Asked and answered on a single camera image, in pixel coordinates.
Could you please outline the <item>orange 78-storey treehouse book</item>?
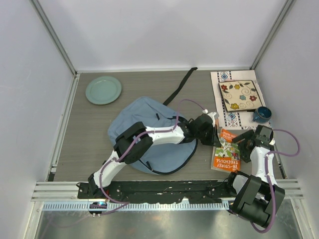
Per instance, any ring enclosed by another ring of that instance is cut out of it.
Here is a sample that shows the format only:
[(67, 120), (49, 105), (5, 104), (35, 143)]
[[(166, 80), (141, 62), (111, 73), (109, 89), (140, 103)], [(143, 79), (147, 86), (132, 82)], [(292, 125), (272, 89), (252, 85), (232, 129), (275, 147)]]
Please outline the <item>orange 78-storey treehouse book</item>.
[(221, 130), (219, 140), (221, 147), (215, 148), (211, 161), (211, 169), (222, 172), (235, 172), (241, 168), (240, 151), (238, 145), (232, 143), (237, 135)]

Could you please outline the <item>light blue backpack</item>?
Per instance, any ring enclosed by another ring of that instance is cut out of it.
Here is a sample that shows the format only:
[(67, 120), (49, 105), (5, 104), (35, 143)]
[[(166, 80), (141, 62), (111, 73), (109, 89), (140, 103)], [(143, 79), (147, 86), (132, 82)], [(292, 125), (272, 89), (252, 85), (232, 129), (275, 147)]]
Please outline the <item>light blue backpack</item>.
[[(168, 104), (177, 96), (196, 67), (191, 68), (176, 89), (164, 103), (149, 97), (140, 97), (124, 108), (108, 129), (108, 136), (115, 145), (116, 138), (136, 122), (145, 126), (167, 127), (175, 124), (177, 112)], [(151, 147), (143, 157), (130, 166), (144, 173), (170, 175), (182, 169), (196, 152), (198, 141), (195, 139), (185, 144), (162, 144)]]

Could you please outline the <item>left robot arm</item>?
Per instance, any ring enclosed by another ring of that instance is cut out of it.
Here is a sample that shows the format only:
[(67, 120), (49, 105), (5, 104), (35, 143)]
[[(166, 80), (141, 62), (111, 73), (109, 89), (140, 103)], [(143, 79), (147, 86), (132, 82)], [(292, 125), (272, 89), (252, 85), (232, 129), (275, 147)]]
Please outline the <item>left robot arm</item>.
[(89, 193), (96, 199), (102, 198), (106, 187), (124, 166), (139, 161), (157, 145), (180, 145), (200, 140), (203, 145), (220, 147), (217, 119), (217, 112), (205, 112), (187, 123), (176, 119), (175, 125), (169, 127), (149, 127), (141, 121), (133, 124), (116, 138), (113, 151), (102, 167), (89, 176)]

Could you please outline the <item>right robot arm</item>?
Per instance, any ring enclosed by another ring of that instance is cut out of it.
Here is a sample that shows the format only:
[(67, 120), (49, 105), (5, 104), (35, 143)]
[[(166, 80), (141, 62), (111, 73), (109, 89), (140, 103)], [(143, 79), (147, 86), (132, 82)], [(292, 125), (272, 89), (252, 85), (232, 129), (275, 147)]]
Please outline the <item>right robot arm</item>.
[(285, 190), (278, 187), (274, 177), (273, 155), (266, 155), (274, 150), (273, 139), (273, 130), (264, 125), (233, 138), (240, 160), (252, 163), (252, 173), (231, 172), (225, 184), (226, 193), (235, 197), (230, 211), (264, 229), (271, 224), (285, 197)]

